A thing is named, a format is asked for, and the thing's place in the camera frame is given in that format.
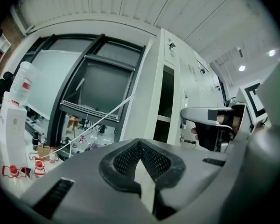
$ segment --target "brick wall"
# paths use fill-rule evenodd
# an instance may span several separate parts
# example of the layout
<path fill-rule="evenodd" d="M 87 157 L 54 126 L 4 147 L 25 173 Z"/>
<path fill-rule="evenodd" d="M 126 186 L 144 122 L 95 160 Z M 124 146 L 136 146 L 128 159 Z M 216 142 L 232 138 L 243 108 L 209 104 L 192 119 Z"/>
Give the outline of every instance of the brick wall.
<path fill-rule="evenodd" d="M 8 49 L 2 61 L 0 62 L 0 76 L 6 65 L 7 60 L 10 58 L 11 54 L 14 52 L 16 47 L 21 43 L 24 38 L 22 32 L 18 29 L 17 25 L 11 14 L 7 14 L 4 20 L 1 22 L 1 28 L 3 30 L 4 36 L 11 43 L 11 47 Z"/>

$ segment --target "black mesh pad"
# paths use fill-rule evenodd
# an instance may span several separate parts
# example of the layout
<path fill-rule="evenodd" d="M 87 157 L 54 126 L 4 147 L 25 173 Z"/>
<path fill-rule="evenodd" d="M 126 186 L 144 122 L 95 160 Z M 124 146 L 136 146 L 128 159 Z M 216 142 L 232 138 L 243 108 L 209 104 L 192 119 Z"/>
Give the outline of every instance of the black mesh pad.
<path fill-rule="evenodd" d="M 140 185 L 134 181 L 140 159 L 158 190 L 174 187 L 186 169 L 178 156 L 147 140 L 134 140 L 106 155 L 99 164 L 99 171 L 116 190 L 141 194 Z"/>

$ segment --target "black vent slot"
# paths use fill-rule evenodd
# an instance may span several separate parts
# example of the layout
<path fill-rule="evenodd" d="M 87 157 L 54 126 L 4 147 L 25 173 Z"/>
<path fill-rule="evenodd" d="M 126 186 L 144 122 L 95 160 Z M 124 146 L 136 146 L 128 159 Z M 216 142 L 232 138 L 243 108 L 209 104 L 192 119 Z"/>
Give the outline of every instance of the black vent slot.
<path fill-rule="evenodd" d="M 58 183 L 34 206 L 34 210 L 51 219 L 53 213 L 64 199 L 70 188 L 74 184 L 73 181 L 60 179 Z"/>
<path fill-rule="evenodd" d="M 209 163 L 209 164 L 217 165 L 217 166 L 220 166 L 220 167 L 223 167 L 224 164 L 226 163 L 226 161 L 221 161 L 221 160 L 218 160 L 218 159 L 211 159 L 211 158 L 204 158 L 202 161 L 206 162 L 206 163 Z"/>

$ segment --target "red cap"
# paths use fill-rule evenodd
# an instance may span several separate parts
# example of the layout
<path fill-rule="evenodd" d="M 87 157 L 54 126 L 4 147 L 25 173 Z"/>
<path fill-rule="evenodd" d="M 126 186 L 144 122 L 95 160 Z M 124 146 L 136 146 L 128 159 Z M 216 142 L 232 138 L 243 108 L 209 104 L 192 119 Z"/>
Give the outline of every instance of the red cap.
<path fill-rule="evenodd" d="M 36 161 L 36 166 L 37 166 L 38 168 L 41 168 L 41 167 L 42 167 L 42 162 L 41 162 L 41 161 Z"/>
<path fill-rule="evenodd" d="M 17 167 L 15 165 L 11 165 L 9 167 L 9 170 L 10 170 L 10 173 L 12 173 L 12 174 L 18 173 Z"/>

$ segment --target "hand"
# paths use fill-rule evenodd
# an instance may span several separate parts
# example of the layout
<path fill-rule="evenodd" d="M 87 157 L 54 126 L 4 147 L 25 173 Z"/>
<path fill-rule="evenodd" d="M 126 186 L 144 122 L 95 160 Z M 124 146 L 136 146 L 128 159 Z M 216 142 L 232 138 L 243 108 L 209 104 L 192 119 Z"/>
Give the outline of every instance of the hand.
<path fill-rule="evenodd" d="M 217 122 L 219 122 L 219 124 L 222 124 L 223 121 L 224 121 L 224 115 L 218 115 L 217 116 Z M 233 123 L 232 123 L 232 130 L 235 134 L 238 133 L 240 124 L 241 124 L 241 118 L 237 117 L 237 116 L 234 116 L 233 117 Z M 197 134 L 196 128 L 192 128 L 191 133 Z"/>

